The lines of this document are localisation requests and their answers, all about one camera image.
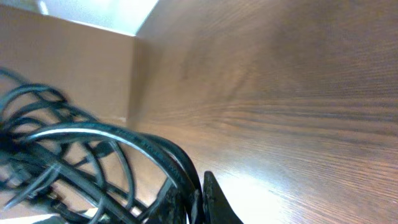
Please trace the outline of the black USB cable thin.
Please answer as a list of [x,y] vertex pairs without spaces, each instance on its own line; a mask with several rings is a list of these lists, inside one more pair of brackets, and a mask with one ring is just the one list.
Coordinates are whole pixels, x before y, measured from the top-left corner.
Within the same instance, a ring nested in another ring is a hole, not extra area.
[[142,223],[132,167],[113,131],[57,89],[1,69],[16,87],[1,97],[5,210],[27,205],[67,223]]

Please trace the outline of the black USB cable thick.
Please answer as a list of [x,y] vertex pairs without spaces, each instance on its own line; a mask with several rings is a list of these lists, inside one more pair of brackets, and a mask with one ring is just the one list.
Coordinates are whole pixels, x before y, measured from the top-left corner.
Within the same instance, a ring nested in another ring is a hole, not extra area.
[[1,133],[1,152],[7,156],[13,152],[25,151],[33,154],[47,166],[58,167],[62,177],[77,184],[90,197],[103,202],[105,209],[116,215],[118,220],[124,223],[137,223],[138,219],[118,204],[99,185],[93,184],[80,171],[37,144],[37,141],[43,139],[56,139],[61,143],[107,140],[122,142],[133,147],[159,166],[174,186],[180,190],[184,206],[190,210],[188,215],[190,221],[200,223],[204,220],[203,210],[197,207],[198,202],[194,200],[194,193],[199,190],[195,188],[188,172],[183,170],[182,166],[178,165],[167,152],[144,136],[110,124],[89,122],[52,124],[24,135],[18,142],[13,141],[10,134]]

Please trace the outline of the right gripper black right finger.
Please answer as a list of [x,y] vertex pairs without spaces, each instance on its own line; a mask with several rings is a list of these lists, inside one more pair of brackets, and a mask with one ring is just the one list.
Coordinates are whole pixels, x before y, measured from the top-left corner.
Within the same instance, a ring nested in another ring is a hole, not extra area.
[[243,224],[234,213],[218,181],[211,171],[204,173],[203,209],[205,223],[209,224]]

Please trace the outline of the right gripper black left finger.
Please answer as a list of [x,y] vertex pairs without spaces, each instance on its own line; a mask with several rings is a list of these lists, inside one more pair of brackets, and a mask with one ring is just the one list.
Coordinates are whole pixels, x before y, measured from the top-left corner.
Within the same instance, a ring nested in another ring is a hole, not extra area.
[[186,224],[187,215],[179,191],[171,186],[162,189],[149,209],[146,224]]

